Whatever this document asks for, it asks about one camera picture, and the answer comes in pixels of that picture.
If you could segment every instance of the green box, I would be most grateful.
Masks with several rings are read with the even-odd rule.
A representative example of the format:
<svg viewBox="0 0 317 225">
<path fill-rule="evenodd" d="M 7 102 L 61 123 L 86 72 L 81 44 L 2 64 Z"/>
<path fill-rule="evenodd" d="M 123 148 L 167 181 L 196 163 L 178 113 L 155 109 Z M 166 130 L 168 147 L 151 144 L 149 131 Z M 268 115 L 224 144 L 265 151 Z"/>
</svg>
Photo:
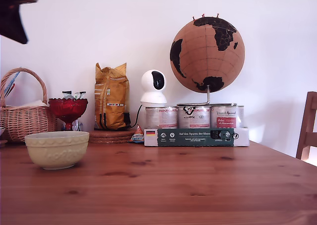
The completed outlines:
<svg viewBox="0 0 317 225">
<path fill-rule="evenodd" d="M 249 146 L 248 128 L 184 128 L 145 129 L 144 145 L 152 147 L 172 146 Z"/>
</svg>

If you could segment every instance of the red glass dish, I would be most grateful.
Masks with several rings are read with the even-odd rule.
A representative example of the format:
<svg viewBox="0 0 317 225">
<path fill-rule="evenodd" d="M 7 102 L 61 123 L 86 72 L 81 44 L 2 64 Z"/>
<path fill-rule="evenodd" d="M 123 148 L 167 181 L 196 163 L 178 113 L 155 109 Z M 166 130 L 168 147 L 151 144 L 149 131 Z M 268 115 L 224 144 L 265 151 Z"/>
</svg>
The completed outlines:
<svg viewBox="0 0 317 225">
<path fill-rule="evenodd" d="M 50 109 L 55 117 L 66 123 L 66 131 L 72 131 L 72 122 L 86 111 L 87 99 L 49 99 Z"/>
</svg>

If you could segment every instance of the white camera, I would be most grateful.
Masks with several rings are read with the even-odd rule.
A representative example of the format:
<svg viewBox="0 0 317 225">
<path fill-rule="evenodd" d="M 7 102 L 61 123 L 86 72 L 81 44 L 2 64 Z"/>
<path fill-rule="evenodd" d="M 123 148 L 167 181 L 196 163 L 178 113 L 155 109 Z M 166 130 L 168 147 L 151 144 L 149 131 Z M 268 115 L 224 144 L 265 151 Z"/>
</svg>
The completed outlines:
<svg viewBox="0 0 317 225">
<path fill-rule="evenodd" d="M 148 70 L 141 79 L 145 91 L 141 98 L 144 107 L 164 107 L 167 100 L 162 93 L 166 87 L 166 78 L 159 70 Z"/>
</svg>

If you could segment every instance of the logo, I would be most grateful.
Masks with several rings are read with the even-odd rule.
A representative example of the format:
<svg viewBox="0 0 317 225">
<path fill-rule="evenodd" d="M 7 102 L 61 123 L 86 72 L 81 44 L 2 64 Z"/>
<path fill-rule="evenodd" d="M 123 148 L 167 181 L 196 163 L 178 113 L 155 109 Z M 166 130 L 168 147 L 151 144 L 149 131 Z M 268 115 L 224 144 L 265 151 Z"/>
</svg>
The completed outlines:
<svg viewBox="0 0 317 225">
<path fill-rule="evenodd" d="M 220 114 L 220 115 L 236 115 L 236 113 L 237 113 L 236 111 L 235 112 L 229 112 L 229 111 L 227 111 L 227 112 L 226 111 L 225 112 L 218 112 L 217 111 L 217 115 L 218 114 Z"/>
<path fill-rule="evenodd" d="M 192 115 L 192 113 L 194 112 L 195 109 L 196 109 L 196 107 L 184 107 L 183 111 L 185 111 L 185 113 L 187 115 Z"/>
<path fill-rule="evenodd" d="M 233 139 L 238 139 L 238 138 L 239 138 L 239 134 L 235 132 L 235 133 L 232 135 L 232 137 L 233 137 Z"/>
</svg>

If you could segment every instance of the tin can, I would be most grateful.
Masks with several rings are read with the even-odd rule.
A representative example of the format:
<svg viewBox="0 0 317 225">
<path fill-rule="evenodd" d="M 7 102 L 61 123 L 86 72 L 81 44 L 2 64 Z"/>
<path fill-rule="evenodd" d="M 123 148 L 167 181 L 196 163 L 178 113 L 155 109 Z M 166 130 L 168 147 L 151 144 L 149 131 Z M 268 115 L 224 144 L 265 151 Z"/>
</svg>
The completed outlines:
<svg viewBox="0 0 317 225">
<path fill-rule="evenodd" d="M 212 128 L 243 128 L 244 106 L 212 106 Z"/>
<path fill-rule="evenodd" d="M 179 128 L 209 128 L 210 106 L 179 106 Z"/>
<path fill-rule="evenodd" d="M 177 107 L 145 108 L 146 129 L 176 129 Z"/>
</svg>

